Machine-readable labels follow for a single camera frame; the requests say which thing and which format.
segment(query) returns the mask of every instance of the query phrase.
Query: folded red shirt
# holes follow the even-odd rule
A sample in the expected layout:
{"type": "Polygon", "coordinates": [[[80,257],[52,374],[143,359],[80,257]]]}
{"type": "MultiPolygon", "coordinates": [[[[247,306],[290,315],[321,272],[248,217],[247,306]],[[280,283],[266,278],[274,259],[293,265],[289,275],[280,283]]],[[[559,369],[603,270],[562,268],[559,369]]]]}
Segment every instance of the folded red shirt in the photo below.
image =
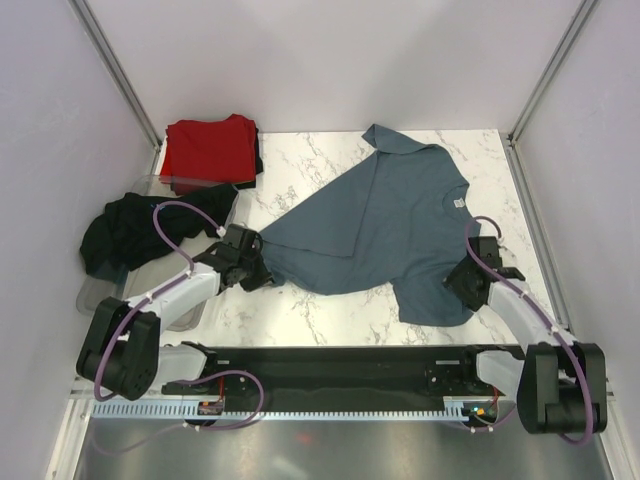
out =
{"type": "Polygon", "coordinates": [[[161,175],[220,183],[254,182],[256,124],[242,115],[221,122],[180,120],[167,128],[161,175]]]}

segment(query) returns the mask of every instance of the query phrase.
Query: clear plastic container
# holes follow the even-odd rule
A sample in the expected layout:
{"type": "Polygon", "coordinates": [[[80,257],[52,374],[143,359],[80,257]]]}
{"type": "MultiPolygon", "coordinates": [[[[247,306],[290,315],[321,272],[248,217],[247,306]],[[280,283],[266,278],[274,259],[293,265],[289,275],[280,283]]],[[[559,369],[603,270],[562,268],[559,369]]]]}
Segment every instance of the clear plastic container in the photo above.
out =
{"type": "MultiPolygon", "coordinates": [[[[215,185],[219,184],[203,180],[147,175],[136,181],[130,191],[140,195],[177,198],[178,195],[175,194],[172,187],[178,187],[176,188],[177,190],[181,190],[179,187],[183,187],[182,190],[194,190],[197,188],[213,187],[215,185]]],[[[231,208],[225,226],[228,226],[231,219],[234,218],[237,201],[238,197],[236,197],[236,201],[231,208]]],[[[209,238],[204,232],[201,232],[195,238],[185,238],[180,244],[180,247],[189,255],[193,256],[206,250],[211,243],[215,241],[217,241],[217,239],[209,238]]],[[[184,258],[177,253],[170,253],[162,258],[148,262],[131,272],[127,271],[124,267],[115,272],[109,271],[108,275],[105,276],[114,279],[113,281],[87,276],[76,298],[76,308],[83,315],[92,317],[98,304],[105,298],[115,297],[125,299],[145,293],[181,272],[185,266],[184,258]]],[[[200,322],[205,303],[206,302],[202,302],[185,313],[168,329],[174,332],[183,332],[195,328],[200,322]]]]}

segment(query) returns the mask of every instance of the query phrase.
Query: marble tabletop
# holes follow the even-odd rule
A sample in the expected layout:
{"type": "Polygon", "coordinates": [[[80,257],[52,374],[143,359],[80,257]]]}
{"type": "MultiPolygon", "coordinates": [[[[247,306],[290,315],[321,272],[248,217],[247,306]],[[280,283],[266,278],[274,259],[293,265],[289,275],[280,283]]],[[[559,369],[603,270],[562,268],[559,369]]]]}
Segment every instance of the marble tabletop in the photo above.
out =
{"type": "MultiPolygon", "coordinates": [[[[470,183],[467,205],[502,227],[507,255],[515,256],[531,292],[548,311],[524,214],[498,132],[403,132],[445,147],[470,183]]],[[[373,151],[362,132],[277,133],[261,136],[265,171],[257,187],[240,194],[234,221],[260,230],[361,162],[373,151]]],[[[492,234],[483,226],[483,234],[492,234]]],[[[165,332],[161,344],[195,341],[208,346],[364,346],[516,343],[502,319],[482,308],[458,327],[424,327],[398,321],[391,286],[322,296],[291,284],[245,293],[239,286],[207,302],[200,324],[165,332]]]]}

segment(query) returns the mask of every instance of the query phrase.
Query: gray t-shirt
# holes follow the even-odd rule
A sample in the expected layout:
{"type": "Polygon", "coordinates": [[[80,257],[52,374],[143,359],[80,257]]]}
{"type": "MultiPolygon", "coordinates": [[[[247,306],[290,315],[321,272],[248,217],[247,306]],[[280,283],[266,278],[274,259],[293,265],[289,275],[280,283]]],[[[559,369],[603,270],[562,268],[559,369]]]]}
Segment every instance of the gray t-shirt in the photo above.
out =
{"type": "Polygon", "coordinates": [[[325,295],[391,282],[402,322],[464,323],[471,312],[442,280],[465,256],[468,182],[438,145],[379,125],[363,138],[371,156],[261,232],[267,268],[325,295]]]}

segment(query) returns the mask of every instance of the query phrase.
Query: white panel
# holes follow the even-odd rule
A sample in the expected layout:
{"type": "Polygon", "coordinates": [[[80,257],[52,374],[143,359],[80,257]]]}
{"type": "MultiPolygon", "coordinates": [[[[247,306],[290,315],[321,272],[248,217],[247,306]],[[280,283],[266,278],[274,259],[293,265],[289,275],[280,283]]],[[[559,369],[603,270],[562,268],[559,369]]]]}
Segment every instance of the white panel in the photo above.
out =
{"type": "Polygon", "coordinates": [[[579,0],[90,0],[156,129],[510,129],[579,0]]]}
{"type": "Polygon", "coordinates": [[[41,479],[88,327],[78,247],[152,150],[64,0],[0,7],[0,477],[41,479]]]}
{"type": "Polygon", "coordinates": [[[578,337],[640,452],[640,4],[600,2],[521,140],[578,337]]]}

